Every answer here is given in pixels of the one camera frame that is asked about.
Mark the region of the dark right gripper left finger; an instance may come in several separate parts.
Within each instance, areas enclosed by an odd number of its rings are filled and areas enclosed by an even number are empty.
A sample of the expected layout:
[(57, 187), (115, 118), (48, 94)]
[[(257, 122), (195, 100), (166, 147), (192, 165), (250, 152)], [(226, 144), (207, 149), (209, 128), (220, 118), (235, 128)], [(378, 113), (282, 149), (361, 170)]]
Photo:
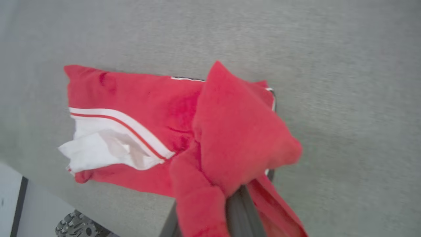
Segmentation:
[(176, 212), (176, 202), (174, 202), (171, 207), (170, 213), (167, 216), (167, 219), (164, 223), (162, 231), (160, 232), (160, 237), (179, 237), (180, 236), (180, 227), (178, 224), (178, 217)]

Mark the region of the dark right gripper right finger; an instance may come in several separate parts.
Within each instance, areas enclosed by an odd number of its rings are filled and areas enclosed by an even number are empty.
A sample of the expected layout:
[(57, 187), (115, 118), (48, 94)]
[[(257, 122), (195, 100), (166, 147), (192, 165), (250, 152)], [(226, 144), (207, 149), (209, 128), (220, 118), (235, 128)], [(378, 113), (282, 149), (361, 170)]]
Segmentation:
[(242, 185), (226, 202), (226, 217), (231, 237), (267, 237), (254, 202)]

